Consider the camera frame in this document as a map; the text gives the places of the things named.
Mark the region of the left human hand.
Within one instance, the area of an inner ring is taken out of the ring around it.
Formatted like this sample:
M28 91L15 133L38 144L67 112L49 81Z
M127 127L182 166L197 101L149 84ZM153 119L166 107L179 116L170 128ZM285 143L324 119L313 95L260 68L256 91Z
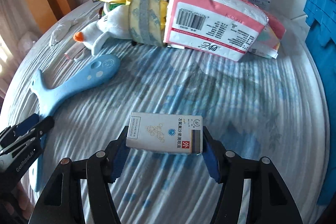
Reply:
M18 182L16 186L16 191L17 192L15 197L19 206L18 211L22 214L25 220L29 220L34 210L34 205L30 201L29 196L27 195L21 182Z

